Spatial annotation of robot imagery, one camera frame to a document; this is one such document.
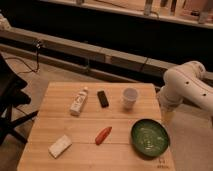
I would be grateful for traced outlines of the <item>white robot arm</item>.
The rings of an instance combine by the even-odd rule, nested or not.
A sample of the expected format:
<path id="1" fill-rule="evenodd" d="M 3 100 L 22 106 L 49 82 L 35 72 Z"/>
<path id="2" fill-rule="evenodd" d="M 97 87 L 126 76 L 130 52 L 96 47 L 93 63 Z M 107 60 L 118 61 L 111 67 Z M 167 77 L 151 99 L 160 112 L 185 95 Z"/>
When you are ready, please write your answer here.
<path id="1" fill-rule="evenodd" d="M 202 81 L 206 69 L 199 61 L 176 65 L 164 72 L 164 85 L 157 93 L 162 111 L 162 122 L 168 125 L 173 111 L 187 99 L 208 111 L 213 117 L 213 87 Z"/>

